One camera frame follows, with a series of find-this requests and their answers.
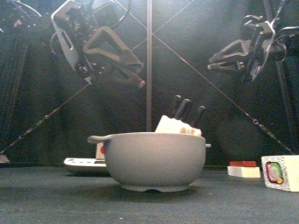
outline black mat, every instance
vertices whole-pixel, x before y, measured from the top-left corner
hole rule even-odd
[[[299,193],[203,171],[184,192],[129,192],[61,167],[0,168],[0,223],[297,223]]]

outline red and white box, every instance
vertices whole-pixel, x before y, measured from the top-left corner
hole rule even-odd
[[[256,161],[229,161],[228,175],[244,179],[259,179],[260,170]]]

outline bowl handle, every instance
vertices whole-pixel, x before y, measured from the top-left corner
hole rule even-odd
[[[111,138],[112,138],[112,135],[108,135],[108,136],[89,136],[88,137],[88,143],[100,144],[100,143],[104,143]]]

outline small box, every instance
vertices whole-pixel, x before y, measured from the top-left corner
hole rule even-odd
[[[228,166],[228,175],[245,179],[259,179],[259,167]]]
[[[299,192],[299,156],[261,157],[265,186]]]
[[[256,167],[257,162],[256,161],[229,161],[229,166],[244,166],[244,167]]]

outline knife handle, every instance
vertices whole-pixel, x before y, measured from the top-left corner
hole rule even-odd
[[[181,120],[183,119],[183,115],[184,115],[185,109],[188,108],[189,102],[191,102],[189,99],[183,99],[180,107],[177,108],[176,113],[173,115],[173,118],[176,120]]]
[[[191,120],[191,126],[192,126],[193,128],[196,128],[196,126],[197,126],[197,124],[199,124],[199,121],[200,121],[200,119],[201,119],[201,115],[203,115],[204,111],[205,111],[205,107],[204,107],[204,106],[199,106],[199,107],[197,107],[197,110],[196,110],[196,116],[195,116],[195,118]]]
[[[173,118],[176,110],[180,107],[181,102],[183,102],[183,98],[179,95],[176,95],[172,98],[172,106],[171,106],[169,118]]]

